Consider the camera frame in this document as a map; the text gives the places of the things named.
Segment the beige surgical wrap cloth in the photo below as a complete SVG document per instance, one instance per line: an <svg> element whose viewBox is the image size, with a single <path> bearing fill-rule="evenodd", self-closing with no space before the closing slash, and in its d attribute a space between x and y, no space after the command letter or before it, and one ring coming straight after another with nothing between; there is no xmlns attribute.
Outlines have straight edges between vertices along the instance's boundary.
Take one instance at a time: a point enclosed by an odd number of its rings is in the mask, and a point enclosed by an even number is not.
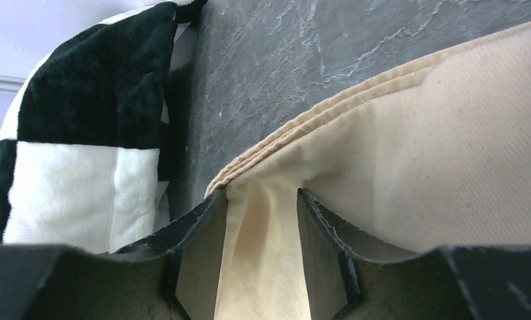
<svg viewBox="0 0 531 320"><path fill-rule="evenodd" d="M297 190L422 252L531 245L531 22L415 59L315 105L226 165L216 319L309 319Z"/></svg>

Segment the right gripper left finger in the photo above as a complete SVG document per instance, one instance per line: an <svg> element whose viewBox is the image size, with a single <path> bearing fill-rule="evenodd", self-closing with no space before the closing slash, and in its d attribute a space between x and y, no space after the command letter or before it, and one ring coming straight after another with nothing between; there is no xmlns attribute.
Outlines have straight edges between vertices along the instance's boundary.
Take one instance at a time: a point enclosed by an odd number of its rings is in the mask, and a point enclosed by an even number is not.
<svg viewBox="0 0 531 320"><path fill-rule="evenodd" d="M114 253L0 245L0 319L213 319L227 198Z"/></svg>

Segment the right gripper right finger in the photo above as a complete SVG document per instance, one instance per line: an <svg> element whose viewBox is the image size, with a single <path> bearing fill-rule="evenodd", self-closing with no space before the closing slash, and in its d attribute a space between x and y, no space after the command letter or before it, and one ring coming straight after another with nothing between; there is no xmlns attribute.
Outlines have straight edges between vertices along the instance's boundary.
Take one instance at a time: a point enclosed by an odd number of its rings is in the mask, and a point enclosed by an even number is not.
<svg viewBox="0 0 531 320"><path fill-rule="evenodd" d="M531 319L531 246L386 243L299 189L312 319Z"/></svg>

